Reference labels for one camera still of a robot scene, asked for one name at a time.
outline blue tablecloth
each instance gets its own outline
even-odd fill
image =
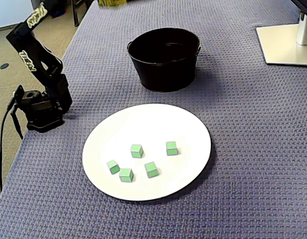
[[[94,2],[63,57],[73,104],[65,124],[28,132],[0,196],[1,238],[307,238],[307,68],[268,66],[255,28],[298,22],[289,0]],[[160,27],[201,40],[197,77],[148,91],[128,42]],[[89,133],[143,103],[185,108],[208,127],[211,159],[192,185],[126,202],[88,180]]]

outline monitor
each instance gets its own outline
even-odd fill
[[[291,0],[300,10],[298,24],[256,28],[267,64],[307,66],[307,0]]]

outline small green block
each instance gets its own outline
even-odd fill
[[[141,158],[143,155],[143,149],[140,144],[133,144],[131,146],[131,155],[133,158]]]
[[[167,142],[167,155],[173,156],[178,154],[177,145],[175,142]]]
[[[145,170],[147,171],[148,178],[152,178],[159,175],[158,169],[155,166],[154,162],[146,163],[144,167]]]
[[[121,182],[129,182],[131,183],[133,180],[133,172],[131,168],[121,168],[119,177]]]
[[[119,172],[119,170],[120,170],[119,165],[114,160],[109,161],[107,163],[107,166],[108,166],[111,174],[115,174],[115,173]]]

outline black robotic arm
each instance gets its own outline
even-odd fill
[[[28,70],[45,87],[42,93],[25,92],[21,85],[17,88],[11,115],[19,133],[16,109],[20,108],[26,114],[29,130],[46,132],[63,124],[62,115],[72,103],[66,76],[61,74],[62,61],[44,47],[32,32],[49,12],[57,10],[58,2],[59,0],[42,0],[39,7],[6,36]]]

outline black bucket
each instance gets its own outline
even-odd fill
[[[128,44],[141,83],[157,92],[172,92],[188,86],[195,78],[199,51],[199,38],[179,28],[149,31]]]

